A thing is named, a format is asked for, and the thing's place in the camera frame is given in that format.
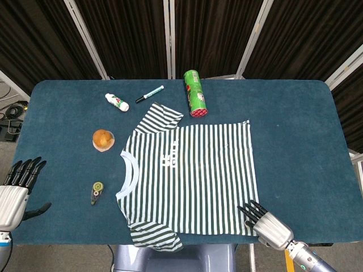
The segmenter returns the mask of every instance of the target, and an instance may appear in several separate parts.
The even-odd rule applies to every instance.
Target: metal robot arm
[[[238,206],[250,220],[245,224],[259,235],[259,241],[266,246],[277,250],[287,249],[290,258],[303,270],[309,272],[336,272],[329,264],[324,262],[316,253],[312,252],[308,245],[294,241],[292,230],[281,222],[277,217],[267,211],[256,201],[251,200],[254,205],[245,204],[245,207]]]
[[[0,271],[7,265],[12,251],[11,231],[22,221],[41,215],[49,209],[46,203],[38,210],[25,211],[29,195],[40,170],[47,163],[41,157],[18,161],[9,170],[3,185],[0,185]]]

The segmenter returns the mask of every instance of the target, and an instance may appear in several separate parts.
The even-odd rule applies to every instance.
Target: black and white striped shirt
[[[249,121],[180,128],[182,117],[154,103],[121,153],[116,197],[135,245],[173,252],[177,232],[253,235],[237,209],[258,201]]]

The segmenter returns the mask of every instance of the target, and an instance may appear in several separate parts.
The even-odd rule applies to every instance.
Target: green can
[[[208,113],[208,110],[205,106],[202,85],[200,84],[198,72],[196,70],[186,71],[184,74],[184,82],[187,88],[191,116],[205,116]]]

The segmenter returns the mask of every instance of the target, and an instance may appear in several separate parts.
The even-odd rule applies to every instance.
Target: blue tablecloth
[[[135,104],[154,88],[165,89]],[[249,119],[260,203],[310,243],[363,239],[363,201],[328,87],[315,80],[202,80],[209,113],[192,118],[182,80],[46,80],[31,96],[15,159],[42,156],[28,209],[53,203],[14,231],[17,244],[132,244],[115,194],[124,182],[120,152],[156,101],[185,114],[180,126]],[[121,112],[104,95],[130,105]],[[116,138],[107,152],[92,134]],[[91,206],[91,187],[105,190]],[[255,237],[180,234],[184,244],[249,243]]]

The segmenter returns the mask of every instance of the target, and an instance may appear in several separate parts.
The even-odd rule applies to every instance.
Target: white glue bottle
[[[104,97],[106,97],[108,102],[110,102],[116,108],[119,108],[121,111],[127,112],[129,110],[129,104],[119,99],[116,95],[107,93]]]

